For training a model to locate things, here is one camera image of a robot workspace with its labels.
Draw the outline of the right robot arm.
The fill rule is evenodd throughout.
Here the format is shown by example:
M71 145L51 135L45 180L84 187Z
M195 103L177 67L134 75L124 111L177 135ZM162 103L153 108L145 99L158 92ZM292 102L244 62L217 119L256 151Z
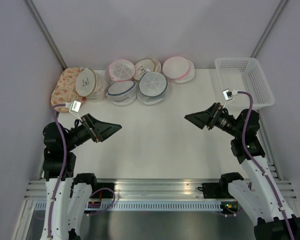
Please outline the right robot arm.
M251 187L239 173L231 172L221 175L218 192L225 198L234 197L239 203L254 225L255 238L300 240L300 216L284 200L257 137L259 114L244 109L235 118L220 103L214 103L207 110L184 118L200 129L217 127L234 137L231 151L247 173Z

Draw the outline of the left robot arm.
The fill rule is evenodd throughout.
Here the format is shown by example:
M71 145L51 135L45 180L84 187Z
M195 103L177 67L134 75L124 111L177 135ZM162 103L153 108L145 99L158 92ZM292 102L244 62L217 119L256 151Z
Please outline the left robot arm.
M89 198L101 189L93 173L74 175L76 147L88 140L103 142L121 125L95 119L89 113L75 121L71 129L57 120L45 126L44 179L47 205L41 239L80 240L83 215Z

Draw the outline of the blue-trim mesh laundry bag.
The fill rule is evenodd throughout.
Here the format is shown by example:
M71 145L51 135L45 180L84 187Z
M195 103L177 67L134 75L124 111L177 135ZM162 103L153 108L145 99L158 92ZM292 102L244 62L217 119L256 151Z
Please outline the blue-trim mesh laundry bag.
M145 105L154 105L164 100L168 89L167 78L158 72L146 72L138 84L137 99Z

